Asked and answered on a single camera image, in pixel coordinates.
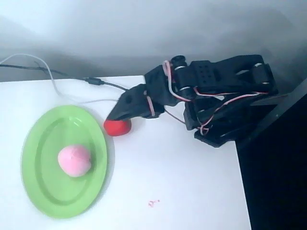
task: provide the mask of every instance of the pink ball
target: pink ball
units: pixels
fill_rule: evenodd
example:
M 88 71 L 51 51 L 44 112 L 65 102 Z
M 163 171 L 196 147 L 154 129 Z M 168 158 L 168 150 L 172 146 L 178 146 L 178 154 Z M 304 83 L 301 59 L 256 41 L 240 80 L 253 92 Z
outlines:
M 82 145 L 69 145 L 58 155 L 61 169 L 69 176 L 83 176 L 91 168 L 91 154 Z

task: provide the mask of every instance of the red object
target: red object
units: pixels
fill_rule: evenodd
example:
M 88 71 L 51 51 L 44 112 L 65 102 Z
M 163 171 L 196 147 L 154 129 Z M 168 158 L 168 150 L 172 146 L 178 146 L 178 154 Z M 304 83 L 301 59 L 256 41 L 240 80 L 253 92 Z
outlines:
M 131 121 L 111 121 L 104 122 L 104 128 L 109 136 L 117 137 L 129 133 L 131 130 Z

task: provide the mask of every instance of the green plate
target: green plate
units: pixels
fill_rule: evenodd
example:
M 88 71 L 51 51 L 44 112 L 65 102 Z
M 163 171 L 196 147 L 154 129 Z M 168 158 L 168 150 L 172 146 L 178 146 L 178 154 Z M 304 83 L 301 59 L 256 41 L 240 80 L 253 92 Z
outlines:
M 92 167 L 81 177 L 68 176 L 58 153 L 67 145 L 91 152 Z M 22 155 L 22 177 L 34 205 L 54 218 L 84 212 L 97 197 L 106 175 L 106 142 L 100 126 L 84 109 L 65 105 L 45 113 L 32 127 Z

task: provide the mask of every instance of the gray wall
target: gray wall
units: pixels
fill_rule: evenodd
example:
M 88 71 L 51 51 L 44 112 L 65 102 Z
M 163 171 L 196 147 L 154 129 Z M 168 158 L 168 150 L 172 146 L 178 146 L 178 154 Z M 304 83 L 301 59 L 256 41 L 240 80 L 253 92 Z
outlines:
M 2 0 L 0 57 L 34 54 L 81 77 L 142 75 L 176 54 L 219 61 L 257 53 L 286 92 L 307 73 L 306 10 L 306 0 Z M 47 76 L 1 68 L 0 77 Z

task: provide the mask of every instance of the white table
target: white table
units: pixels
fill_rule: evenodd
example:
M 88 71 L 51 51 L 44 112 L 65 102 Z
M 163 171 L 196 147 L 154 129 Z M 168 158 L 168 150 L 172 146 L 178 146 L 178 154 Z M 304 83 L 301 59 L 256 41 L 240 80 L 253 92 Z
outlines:
M 142 76 L 107 79 L 124 87 Z M 83 99 L 117 99 L 121 90 L 58 80 L 62 92 Z M 2 230 L 248 230 L 250 223 L 236 146 L 215 149 L 177 120 L 132 120 L 132 131 L 107 138 L 110 169 L 98 200 L 71 219 L 52 219 L 28 199 L 20 173 L 26 135 L 49 109 L 66 104 L 51 81 L 0 83 L 0 229 Z M 114 102 L 85 105 L 102 124 Z M 170 108 L 182 117 L 183 104 Z M 154 207 L 149 201 L 160 200 Z

